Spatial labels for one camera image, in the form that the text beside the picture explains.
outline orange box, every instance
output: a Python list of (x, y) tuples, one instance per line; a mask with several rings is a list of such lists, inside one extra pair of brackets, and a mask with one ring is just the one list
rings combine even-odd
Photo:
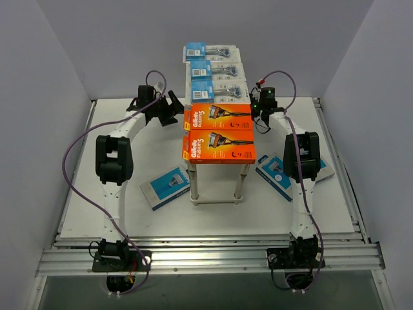
[(186, 106), (185, 130), (252, 130), (250, 105), (195, 103)]
[(252, 130), (184, 131), (183, 159), (190, 163), (255, 163)]

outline razor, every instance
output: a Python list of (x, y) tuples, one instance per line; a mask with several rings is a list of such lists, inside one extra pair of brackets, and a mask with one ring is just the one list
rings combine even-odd
[(239, 87), (231, 87), (231, 88), (222, 88), (214, 90), (215, 96), (230, 96), (235, 98), (241, 97), (241, 90)]
[(251, 115), (251, 113), (229, 112), (223, 108), (217, 107), (216, 105), (211, 105), (209, 108), (208, 118), (217, 119), (217, 118), (223, 118), (225, 116), (241, 117), (241, 116), (249, 116), (249, 115)]
[(254, 144), (254, 141), (248, 140), (231, 140), (224, 137), (222, 134), (217, 134), (216, 132), (211, 132), (209, 134), (208, 146), (212, 148), (220, 147), (222, 145), (248, 145)]
[(205, 50), (205, 55), (217, 55), (228, 58), (230, 57), (230, 49), (227, 47), (207, 48)]
[(279, 173), (283, 173), (283, 169), (279, 166), (279, 163), (277, 161), (273, 162), (270, 166), (269, 169), (271, 171), (276, 171)]
[(237, 76), (237, 69), (235, 68), (235, 66), (213, 68), (211, 71), (213, 74), (226, 74), (229, 76)]
[(178, 173), (174, 174), (172, 179), (169, 181), (168, 185), (163, 187), (160, 191), (157, 191), (157, 194), (159, 195), (162, 192), (167, 191), (168, 189), (170, 189), (174, 185), (179, 185), (179, 184), (182, 184), (182, 183), (183, 183), (182, 177)]

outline gray floor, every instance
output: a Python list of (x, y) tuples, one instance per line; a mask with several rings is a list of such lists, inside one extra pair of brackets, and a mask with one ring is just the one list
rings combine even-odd
[(101, 277), (50, 277), (40, 309), (382, 309), (368, 271), (324, 272), (318, 280), (301, 295), (278, 291), (269, 272), (150, 276), (117, 299), (102, 291)]

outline white table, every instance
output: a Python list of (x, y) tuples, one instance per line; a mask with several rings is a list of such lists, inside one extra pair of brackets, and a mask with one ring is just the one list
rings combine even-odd
[[(279, 98), (285, 107), (290, 98)], [(123, 117), (131, 99), (100, 99), (92, 118), (96, 125)], [(311, 98), (297, 98), (288, 115), (308, 131), (316, 131), (320, 151), (332, 166), (332, 158)], [(292, 222), (292, 204), (287, 202), (255, 171), (255, 165), (245, 179), (244, 202), (239, 205), (219, 204), (193, 206), (189, 194), (153, 211), (139, 185), (183, 164), (182, 116), (179, 123), (161, 127), (153, 119), (132, 142), (134, 174), (126, 190), (126, 229), (131, 237), (193, 237), (193, 236), (255, 236), (288, 234)], [(74, 185), (89, 198), (103, 205), (103, 192), (95, 174), (95, 141), (100, 134), (108, 134), (114, 127), (99, 128), (88, 135), (76, 172)], [(257, 159), (271, 154), (279, 147), (280, 137), (270, 131), (255, 131)], [(198, 165), (199, 191), (215, 194), (226, 188), (234, 191), (239, 174), (238, 165)], [(354, 228), (336, 176), (316, 185), (313, 197), (314, 218), (323, 233), (352, 233)], [(95, 207), (71, 193), (61, 229), (60, 239), (99, 238), (103, 231), (103, 214)]]

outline stack of boxes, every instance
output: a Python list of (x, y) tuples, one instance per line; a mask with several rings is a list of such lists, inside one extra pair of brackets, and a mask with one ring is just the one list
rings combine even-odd
[(239, 49), (184, 47), (186, 102), (183, 158), (197, 163), (255, 163), (250, 98)]

